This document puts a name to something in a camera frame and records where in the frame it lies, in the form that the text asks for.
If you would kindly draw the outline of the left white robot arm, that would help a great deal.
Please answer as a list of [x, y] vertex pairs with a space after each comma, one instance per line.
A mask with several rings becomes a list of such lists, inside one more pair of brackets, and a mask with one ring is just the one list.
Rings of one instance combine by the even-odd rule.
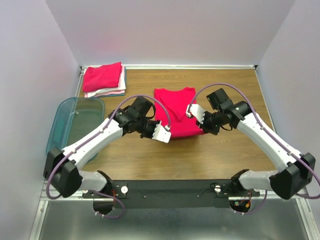
[[103, 171], [84, 171], [83, 167], [108, 144], [137, 132], [141, 138], [168, 143], [171, 137], [171, 119], [167, 124], [148, 116], [160, 102], [147, 95], [134, 95], [132, 104], [115, 110], [94, 130], [77, 142], [58, 149], [52, 148], [46, 158], [43, 177], [47, 180], [46, 196], [51, 200], [68, 198], [77, 191], [95, 192], [107, 197], [113, 192], [112, 180]]

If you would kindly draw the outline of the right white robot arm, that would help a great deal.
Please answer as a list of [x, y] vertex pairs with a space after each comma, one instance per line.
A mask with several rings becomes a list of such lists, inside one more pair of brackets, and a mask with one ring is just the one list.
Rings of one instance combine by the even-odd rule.
[[231, 178], [230, 191], [241, 196], [247, 190], [273, 191], [289, 200], [313, 179], [316, 159], [302, 154], [279, 137], [255, 112], [248, 99], [233, 103], [223, 88], [207, 95], [214, 112], [205, 111], [198, 104], [187, 107], [186, 114], [196, 118], [204, 133], [217, 135], [225, 125], [249, 137], [271, 160], [273, 171], [243, 169]]

